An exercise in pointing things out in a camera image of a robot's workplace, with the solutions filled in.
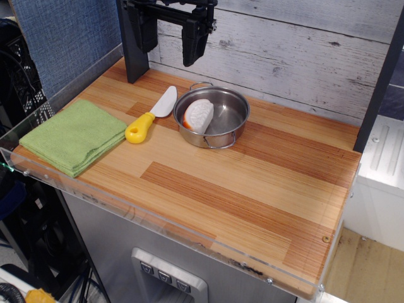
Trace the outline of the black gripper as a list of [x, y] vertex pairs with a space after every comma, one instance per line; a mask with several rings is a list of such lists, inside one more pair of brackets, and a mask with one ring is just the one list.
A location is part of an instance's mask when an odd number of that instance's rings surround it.
[[157, 20], [182, 24], [183, 65], [189, 67], [205, 52], [217, 4], [218, 1], [124, 1], [124, 9], [142, 53], [158, 44]]

